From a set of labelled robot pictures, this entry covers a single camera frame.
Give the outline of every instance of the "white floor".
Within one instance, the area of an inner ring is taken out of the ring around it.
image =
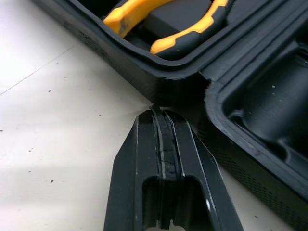
[[[0,0],[0,230],[103,231],[113,159],[151,103],[30,0]],[[223,171],[245,231],[291,231]]]

